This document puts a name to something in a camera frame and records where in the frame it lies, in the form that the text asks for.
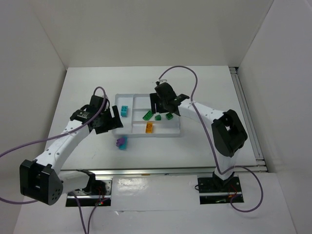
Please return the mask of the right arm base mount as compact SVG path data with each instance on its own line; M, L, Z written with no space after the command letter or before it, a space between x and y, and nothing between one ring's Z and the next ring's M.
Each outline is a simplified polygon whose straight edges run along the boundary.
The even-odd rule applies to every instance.
M242 189L239 177L233 177L223 188L217 188L212 177L199 177L198 184L194 189L199 192L199 201L201 205L206 204L226 204L244 203Z

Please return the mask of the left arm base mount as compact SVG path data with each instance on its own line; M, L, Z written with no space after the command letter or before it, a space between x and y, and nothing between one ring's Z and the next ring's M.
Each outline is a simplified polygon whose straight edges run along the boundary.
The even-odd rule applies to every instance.
M108 177L96 178L96 185L90 192L83 189L76 189L69 192L66 197L66 207L78 207L75 196L80 202L81 207L111 206L113 179Z

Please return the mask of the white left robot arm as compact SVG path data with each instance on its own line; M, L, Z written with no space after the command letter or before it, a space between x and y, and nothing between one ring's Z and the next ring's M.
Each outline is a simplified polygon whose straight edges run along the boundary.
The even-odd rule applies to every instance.
M75 148L94 131L96 134L122 128L117 106L109 100L92 95L90 103L76 110L61 134L34 160L25 160L19 167L22 195L47 205L55 204L62 194L83 190L86 194L104 188L94 173L86 169L60 175L60 171Z

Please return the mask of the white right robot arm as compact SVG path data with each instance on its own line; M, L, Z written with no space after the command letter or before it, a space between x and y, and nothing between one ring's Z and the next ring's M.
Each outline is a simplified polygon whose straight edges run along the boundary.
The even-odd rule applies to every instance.
M212 109L185 94L178 96L166 82L156 82L155 91L150 94L152 113L171 113L202 124L216 164L213 183L223 188L233 178L238 152L248 139L237 113Z

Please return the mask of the yellow lego brick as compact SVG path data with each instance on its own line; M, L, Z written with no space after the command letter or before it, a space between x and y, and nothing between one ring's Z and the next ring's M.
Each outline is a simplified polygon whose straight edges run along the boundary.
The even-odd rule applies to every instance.
M151 122L147 122L145 133L151 134L153 132L153 124Z

